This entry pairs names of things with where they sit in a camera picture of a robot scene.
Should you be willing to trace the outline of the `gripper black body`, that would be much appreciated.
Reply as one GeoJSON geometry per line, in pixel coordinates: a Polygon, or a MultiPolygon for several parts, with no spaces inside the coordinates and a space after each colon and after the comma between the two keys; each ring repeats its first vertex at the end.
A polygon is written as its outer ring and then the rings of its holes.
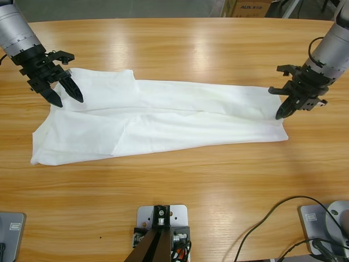
{"type": "Polygon", "coordinates": [[[279,65],[278,72],[285,76],[292,75],[283,88],[271,86],[268,89],[270,94],[291,97],[297,110],[310,111],[320,104],[326,105],[327,101],[319,99],[328,92],[328,86],[336,81],[336,70],[331,67],[323,66],[316,71],[317,67],[310,65],[279,65]]]}
{"type": "Polygon", "coordinates": [[[28,76],[29,85],[37,93],[49,88],[51,83],[71,77],[67,70],[54,64],[54,61],[60,61],[63,65],[67,65],[71,61],[71,53],[68,52],[47,53],[42,45],[34,45],[25,51],[21,50],[12,57],[12,61],[22,67],[20,73],[28,76]]]}

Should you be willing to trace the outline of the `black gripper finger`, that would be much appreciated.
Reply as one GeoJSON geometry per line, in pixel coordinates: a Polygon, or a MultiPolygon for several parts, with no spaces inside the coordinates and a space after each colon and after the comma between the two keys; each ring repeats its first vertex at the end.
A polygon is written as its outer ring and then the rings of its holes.
{"type": "Polygon", "coordinates": [[[51,87],[44,89],[43,91],[40,92],[40,94],[51,105],[57,106],[59,108],[63,107],[60,96],[51,87]]]}
{"type": "Polygon", "coordinates": [[[282,118],[290,117],[296,111],[296,107],[294,105],[294,100],[291,97],[285,99],[285,101],[278,108],[275,119],[279,120],[282,118]]]}
{"type": "Polygon", "coordinates": [[[80,103],[83,103],[83,95],[78,87],[78,85],[74,82],[74,80],[70,77],[59,80],[59,83],[63,86],[66,93],[77,100],[80,103]]]}

